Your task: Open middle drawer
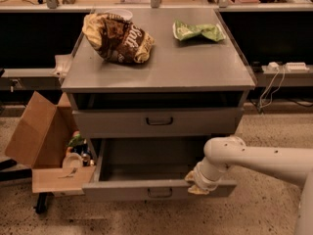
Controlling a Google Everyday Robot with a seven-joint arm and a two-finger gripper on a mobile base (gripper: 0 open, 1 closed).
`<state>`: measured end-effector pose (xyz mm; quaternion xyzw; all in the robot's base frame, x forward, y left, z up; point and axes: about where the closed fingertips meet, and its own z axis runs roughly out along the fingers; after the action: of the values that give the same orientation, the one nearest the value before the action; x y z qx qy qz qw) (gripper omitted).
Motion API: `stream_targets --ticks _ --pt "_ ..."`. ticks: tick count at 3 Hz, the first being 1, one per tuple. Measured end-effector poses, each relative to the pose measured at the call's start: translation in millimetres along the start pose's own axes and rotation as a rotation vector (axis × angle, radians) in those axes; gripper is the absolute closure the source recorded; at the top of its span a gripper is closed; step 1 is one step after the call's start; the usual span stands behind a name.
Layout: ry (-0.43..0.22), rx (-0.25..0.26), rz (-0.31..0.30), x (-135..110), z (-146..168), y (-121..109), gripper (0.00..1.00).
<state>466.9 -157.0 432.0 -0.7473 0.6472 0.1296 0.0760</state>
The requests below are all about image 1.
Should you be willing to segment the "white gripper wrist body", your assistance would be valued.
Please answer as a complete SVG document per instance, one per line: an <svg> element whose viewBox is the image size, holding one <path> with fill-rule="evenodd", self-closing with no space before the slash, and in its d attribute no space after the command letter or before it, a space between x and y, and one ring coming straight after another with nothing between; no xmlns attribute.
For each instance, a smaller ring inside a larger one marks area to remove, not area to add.
<svg viewBox="0 0 313 235"><path fill-rule="evenodd" d="M198 162L193 169L195 173L201 174L204 177L209 192L217 188L221 178L228 170L229 168L226 165L212 164L208 159Z"/></svg>

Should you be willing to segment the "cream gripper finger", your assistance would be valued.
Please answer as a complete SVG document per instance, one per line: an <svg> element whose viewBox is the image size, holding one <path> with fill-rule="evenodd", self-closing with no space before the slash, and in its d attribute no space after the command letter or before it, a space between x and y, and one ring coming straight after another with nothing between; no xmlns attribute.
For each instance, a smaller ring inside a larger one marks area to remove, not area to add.
<svg viewBox="0 0 313 235"><path fill-rule="evenodd" d="M208 195L207 184L201 174L195 173L191 170L186 176L185 181L190 184L188 192L194 195Z"/></svg>

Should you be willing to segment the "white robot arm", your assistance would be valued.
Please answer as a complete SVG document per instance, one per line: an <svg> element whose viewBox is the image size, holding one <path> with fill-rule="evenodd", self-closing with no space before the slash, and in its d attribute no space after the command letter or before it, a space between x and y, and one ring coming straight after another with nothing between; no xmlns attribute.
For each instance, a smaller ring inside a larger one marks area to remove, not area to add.
<svg viewBox="0 0 313 235"><path fill-rule="evenodd" d="M185 176L191 194L208 195L234 165L294 184L302 189L294 235L313 235L313 150L247 146L237 136L209 139L204 157Z"/></svg>

